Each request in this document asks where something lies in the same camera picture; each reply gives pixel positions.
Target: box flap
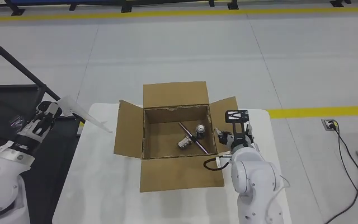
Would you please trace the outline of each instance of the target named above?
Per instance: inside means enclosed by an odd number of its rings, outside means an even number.
[[[225,122],[225,112],[227,110],[238,110],[236,97],[233,96],[210,104],[211,122],[213,124],[213,128],[219,128],[220,130],[225,130],[227,132],[233,131],[232,124],[227,124]],[[216,132],[214,134],[218,153],[229,151],[225,145],[219,143],[218,134]]]
[[[209,104],[206,82],[170,82],[143,85],[143,107]]]
[[[223,173],[204,168],[215,156],[142,160],[140,192],[224,186]]]
[[[143,108],[119,101],[114,154],[142,157]]]

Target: spray can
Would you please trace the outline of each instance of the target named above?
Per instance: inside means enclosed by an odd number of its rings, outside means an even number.
[[[204,138],[204,132],[205,132],[205,126],[202,124],[199,124],[196,126],[195,129],[195,137],[196,139],[203,139]]]

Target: yellow line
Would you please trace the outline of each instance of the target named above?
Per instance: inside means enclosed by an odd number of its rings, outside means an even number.
[[[214,16],[214,15],[241,15],[241,14],[307,14],[307,13],[347,13],[358,12],[358,7],[345,8],[281,8],[258,10],[199,10],[199,11],[154,11],[131,13],[93,13],[93,14],[54,14],[0,16],[0,22],[5,21],[33,21],[33,20],[84,20],[102,18],[138,18],[161,16]]]
[[[271,118],[308,118],[330,116],[358,116],[358,106],[336,108],[295,108],[267,110]]]

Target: power outlet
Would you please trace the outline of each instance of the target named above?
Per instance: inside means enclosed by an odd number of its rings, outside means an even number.
[[[333,128],[329,127],[329,125],[332,124],[332,123],[335,124],[336,129],[338,130],[338,126],[337,126],[337,124],[336,124],[334,119],[321,119],[321,121],[322,121],[322,124],[323,124],[325,130],[328,130],[328,131],[333,130],[334,131]]]

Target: white table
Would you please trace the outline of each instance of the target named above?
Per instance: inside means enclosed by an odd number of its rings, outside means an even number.
[[[73,157],[53,224],[238,224],[237,196],[230,169],[225,187],[139,192],[140,159],[113,154],[118,104],[93,104],[89,113],[113,130],[86,122]],[[269,114],[249,110],[253,135],[263,157],[279,169]],[[291,224],[286,193],[277,200]]]

